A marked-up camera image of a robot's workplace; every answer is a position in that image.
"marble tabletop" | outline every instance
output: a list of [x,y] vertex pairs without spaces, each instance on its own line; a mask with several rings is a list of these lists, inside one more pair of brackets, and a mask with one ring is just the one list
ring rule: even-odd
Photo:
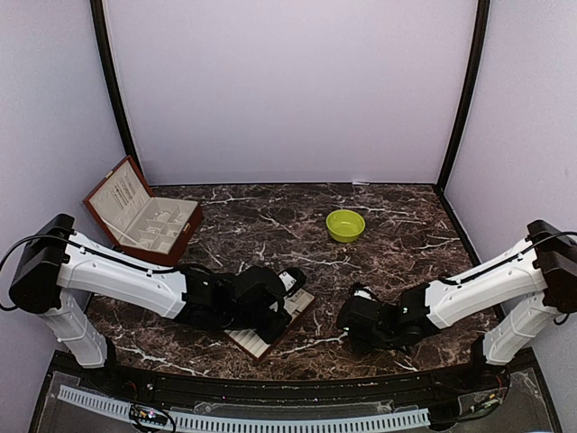
[[[471,263],[431,187],[420,185],[290,184],[160,187],[159,197],[197,200],[205,220],[183,263],[216,272],[253,264],[307,275],[312,309],[259,363],[219,332],[200,332],[119,300],[95,296],[87,314],[116,345],[121,364],[158,372],[253,380],[327,380],[418,372],[466,363],[471,343],[494,327],[492,310],[397,351],[354,354],[334,323],[356,281],[382,300],[456,274]],[[330,239],[326,216],[348,208],[366,220],[353,244]]]

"green bowl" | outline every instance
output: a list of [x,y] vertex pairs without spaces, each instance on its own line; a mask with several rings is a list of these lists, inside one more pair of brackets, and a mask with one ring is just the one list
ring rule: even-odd
[[364,231],[364,219],[351,210],[341,209],[331,212],[326,218],[326,226],[331,237],[338,242],[356,241]]

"white wall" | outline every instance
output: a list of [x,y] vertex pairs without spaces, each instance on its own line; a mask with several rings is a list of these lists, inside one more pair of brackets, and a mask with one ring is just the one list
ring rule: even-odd
[[105,3],[150,183],[436,181],[475,0]]
[[[81,199],[124,153],[91,20],[88,0],[0,0],[1,254],[59,212],[102,239]],[[28,431],[55,339],[19,311],[0,312],[0,329],[0,429]]]
[[[491,2],[448,198],[482,260],[543,218],[577,229],[577,3]],[[577,430],[577,319],[534,343],[564,431]]]

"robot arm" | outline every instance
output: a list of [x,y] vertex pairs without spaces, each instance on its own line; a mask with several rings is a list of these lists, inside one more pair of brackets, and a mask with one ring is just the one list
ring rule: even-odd
[[85,368],[114,359],[114,345],[90,324],[69,289],[98,293],[198,329],[255,329],[268,344],[289,325],[284,299],[305,283],[289,268],[277,275],[253,266],[239,275],[198,265],[166,268],[112,251],[72,229],[59,215],[24,248],[9,294],[38,314]]
[[548,323],[577,311],[577,244],[544,221],[499,257],[450,279],[405,290],[397,305],[356,284],[337,326],[353,348],[407,350],[477,311],[525,296],[495,329],[475,342],[476,364],[504,365]]

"open wooden box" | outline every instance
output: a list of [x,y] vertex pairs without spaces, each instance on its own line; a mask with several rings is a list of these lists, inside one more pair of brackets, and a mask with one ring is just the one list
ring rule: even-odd
[[154,197],[130,156],[84,199],[115,245],[147,262],[174,266],[202,220],[196,201]]

